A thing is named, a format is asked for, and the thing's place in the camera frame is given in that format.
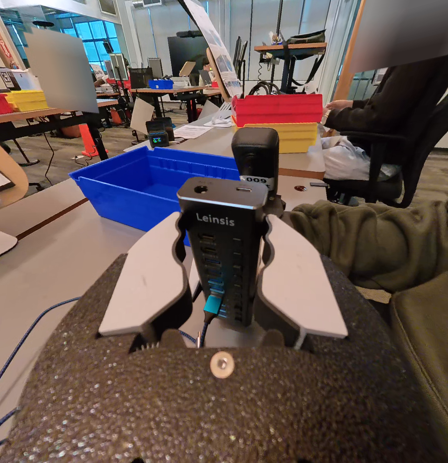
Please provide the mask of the yellow plastic bin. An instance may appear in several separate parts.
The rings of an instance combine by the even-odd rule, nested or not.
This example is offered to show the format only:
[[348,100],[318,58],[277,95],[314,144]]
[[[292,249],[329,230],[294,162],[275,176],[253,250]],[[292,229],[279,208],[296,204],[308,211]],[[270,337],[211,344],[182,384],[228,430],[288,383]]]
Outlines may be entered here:
[[236,132],[244,127],[271,128],[279,135],[279,153],[307,153],[311,146],[314,146],[318,135],[318,123],[277,123],[277,124],[245,124],[237,123],[236,117],[231,116],[233,131]]

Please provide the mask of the long wooden table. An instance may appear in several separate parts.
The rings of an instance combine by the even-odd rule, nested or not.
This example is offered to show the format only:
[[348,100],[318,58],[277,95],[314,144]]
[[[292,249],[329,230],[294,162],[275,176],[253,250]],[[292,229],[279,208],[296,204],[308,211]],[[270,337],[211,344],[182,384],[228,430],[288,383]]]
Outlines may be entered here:
[[190,86],[185,88],[172,88],[172,89],[131,89],[130,93],[134,97],[140,98],[142,101],[147,101],[151,98],[154,107],[154,114],[156,118],[163,117],[162,106],[160,98],[165,95],[176,95],[179,101],[186,103],[186,113],[188,123],[192,123],[198,119],[197,100],[201,98],[221,97],[221,91],[217,88],[210,86]]

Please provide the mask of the orange traffic cone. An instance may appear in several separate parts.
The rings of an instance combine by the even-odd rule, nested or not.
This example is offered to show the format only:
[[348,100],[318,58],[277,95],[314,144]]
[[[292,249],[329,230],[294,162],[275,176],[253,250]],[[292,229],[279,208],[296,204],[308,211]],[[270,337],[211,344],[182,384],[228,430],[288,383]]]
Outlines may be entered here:
[[100,157],[98,143],[102,141],[102,136],[99,129],[89,124],[79,124],[78,128],[84,145],[81,154],[90,159]]

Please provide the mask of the large blue plastic bin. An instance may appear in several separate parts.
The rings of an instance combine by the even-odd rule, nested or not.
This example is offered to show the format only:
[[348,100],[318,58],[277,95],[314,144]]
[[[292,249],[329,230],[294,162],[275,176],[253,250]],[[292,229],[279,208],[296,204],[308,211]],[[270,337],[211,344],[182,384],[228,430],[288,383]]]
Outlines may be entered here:
[[145,231],[141,241],[170,248],[181,202],[208,200],[213,188],[239,181],[232,157],[141,147],[70,174],[100,217]]

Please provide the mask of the red plastic bin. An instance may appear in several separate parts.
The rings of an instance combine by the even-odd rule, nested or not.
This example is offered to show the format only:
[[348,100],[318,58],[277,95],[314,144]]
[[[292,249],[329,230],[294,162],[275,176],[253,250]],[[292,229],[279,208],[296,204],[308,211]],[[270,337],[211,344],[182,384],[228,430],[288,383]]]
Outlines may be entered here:
[[238,127],[246,124],[319,123],[323,116],[321,94],[235,96],[231,106]]

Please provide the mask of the black office chair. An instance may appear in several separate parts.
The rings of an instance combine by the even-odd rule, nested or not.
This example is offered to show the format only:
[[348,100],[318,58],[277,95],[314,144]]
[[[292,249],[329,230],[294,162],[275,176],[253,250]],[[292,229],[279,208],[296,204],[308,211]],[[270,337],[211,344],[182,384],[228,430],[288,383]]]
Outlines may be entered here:
[[[345,132],[345,135],[364,138],[371,142],[371,173],[367,181],[334,181],[327,178],[327,200],[347,205],[352,197],[367,203],[382,202],[385,205],[407,208],[414,197],[418,181],[429,154],[448,132],[448,93],[436,105],[427,124],[415,141],[398,135],[379,135],[366,132]],[[387,145],[401,149],[403,163],[398,174],[386,181],[379,181],[380,163],[394,163],[387,159]]]

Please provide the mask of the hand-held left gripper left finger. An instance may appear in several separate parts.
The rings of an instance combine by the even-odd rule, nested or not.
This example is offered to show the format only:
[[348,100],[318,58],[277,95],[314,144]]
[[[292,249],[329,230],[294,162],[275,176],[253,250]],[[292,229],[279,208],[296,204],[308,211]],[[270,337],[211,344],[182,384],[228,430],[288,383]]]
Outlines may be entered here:
[[160,338],[192,314],[181,213],[173,212],[128,251],[98,332]]

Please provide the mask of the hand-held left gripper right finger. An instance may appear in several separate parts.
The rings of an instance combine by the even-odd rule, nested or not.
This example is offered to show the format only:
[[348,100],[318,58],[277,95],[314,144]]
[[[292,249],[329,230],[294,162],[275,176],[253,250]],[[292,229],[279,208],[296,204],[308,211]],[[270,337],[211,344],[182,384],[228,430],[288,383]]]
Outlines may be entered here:
[[255,321],[276,330],[286,347],[307,335],[345,339],[348,329],[319,252],[279,217],[266,216],[263,266],[256,281]]

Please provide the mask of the wooden stand with poster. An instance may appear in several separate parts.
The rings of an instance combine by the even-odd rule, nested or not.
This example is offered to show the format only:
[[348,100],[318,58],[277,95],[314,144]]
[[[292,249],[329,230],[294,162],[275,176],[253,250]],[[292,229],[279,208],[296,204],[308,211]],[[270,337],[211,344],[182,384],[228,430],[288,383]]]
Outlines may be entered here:
[[234,97],[240,97],[243,88],[236,75],[232,58],[203,5],[193,0],[180,0],[179,3],[198,26],[208,44],[212,56],[209,61],[215,78],[221,82],[224,99],[231,101]]

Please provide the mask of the white folded card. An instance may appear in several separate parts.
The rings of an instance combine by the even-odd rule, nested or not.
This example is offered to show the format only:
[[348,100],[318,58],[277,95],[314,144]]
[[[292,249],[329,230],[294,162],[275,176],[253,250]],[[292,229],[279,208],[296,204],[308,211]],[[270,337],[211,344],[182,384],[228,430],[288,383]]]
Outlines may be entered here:
[[155,113],[153,105],[137,97],[134,102],[134,109],[130,121],[130,128],[135,130],[137,133],[147,135],[146,123],[151,121],[152,116]]

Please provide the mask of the grey desk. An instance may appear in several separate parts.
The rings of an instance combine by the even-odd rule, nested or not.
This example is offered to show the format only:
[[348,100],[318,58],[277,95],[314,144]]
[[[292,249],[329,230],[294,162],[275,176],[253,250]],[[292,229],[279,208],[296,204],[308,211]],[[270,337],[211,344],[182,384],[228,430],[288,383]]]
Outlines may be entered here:
[[[324,163],[313,151],[282,156],[282,175],[321,179]],[[72,179],[0,210],[0,230],[18,238],[0,257],[0,370],[44,310],[83,295],[145,233],[100,217]],[[36,357],[73,304],[37,323],[1,377],[0,419],[17,407]]]

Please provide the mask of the stack of yellow bins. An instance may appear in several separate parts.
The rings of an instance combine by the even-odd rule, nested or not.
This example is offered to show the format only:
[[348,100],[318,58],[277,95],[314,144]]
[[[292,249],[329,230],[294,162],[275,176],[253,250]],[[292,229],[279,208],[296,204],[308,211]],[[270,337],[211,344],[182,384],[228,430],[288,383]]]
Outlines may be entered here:
[[14,112],[29,112],[49,108],[42,90],[19,90],[3,93]]

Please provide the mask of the wooden standing desk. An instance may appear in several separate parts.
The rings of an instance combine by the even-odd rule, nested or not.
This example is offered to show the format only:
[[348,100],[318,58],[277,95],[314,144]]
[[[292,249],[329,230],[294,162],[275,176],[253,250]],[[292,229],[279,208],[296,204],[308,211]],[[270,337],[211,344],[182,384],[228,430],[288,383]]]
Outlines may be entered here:
[[260,45],[255,46],[254,51],[259,54],[271,54],[274,58],[284,62],[283,74],[281,79],[280,91],[285,94],[296,93],[297,87],[301,84],[294,80],[294,69],[297,61],[308,59],[315,56],[311,72],[306,80],[306,84],[310,83],[323,63],[327,48],[326,42],[316,43],[292,43],[286,45]]

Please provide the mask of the curved wooden stand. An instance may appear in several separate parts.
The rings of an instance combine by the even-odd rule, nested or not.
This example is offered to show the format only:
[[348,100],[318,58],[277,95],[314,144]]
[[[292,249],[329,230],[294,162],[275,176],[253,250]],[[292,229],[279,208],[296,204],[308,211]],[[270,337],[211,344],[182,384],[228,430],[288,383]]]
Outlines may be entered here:
[[11,156],[0,145],[0,172],[14,185],[0,191],[0,209],[16,203],[28,192],[28,177]]

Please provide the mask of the black multi-port USB hub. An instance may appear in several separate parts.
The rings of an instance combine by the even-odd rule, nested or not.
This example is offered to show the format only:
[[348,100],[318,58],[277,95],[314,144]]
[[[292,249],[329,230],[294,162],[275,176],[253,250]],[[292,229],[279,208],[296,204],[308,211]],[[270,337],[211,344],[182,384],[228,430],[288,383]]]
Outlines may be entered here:
[[192,177],[177,196],[205,299],[221,300],[219,317],[249,326],[268,188]]

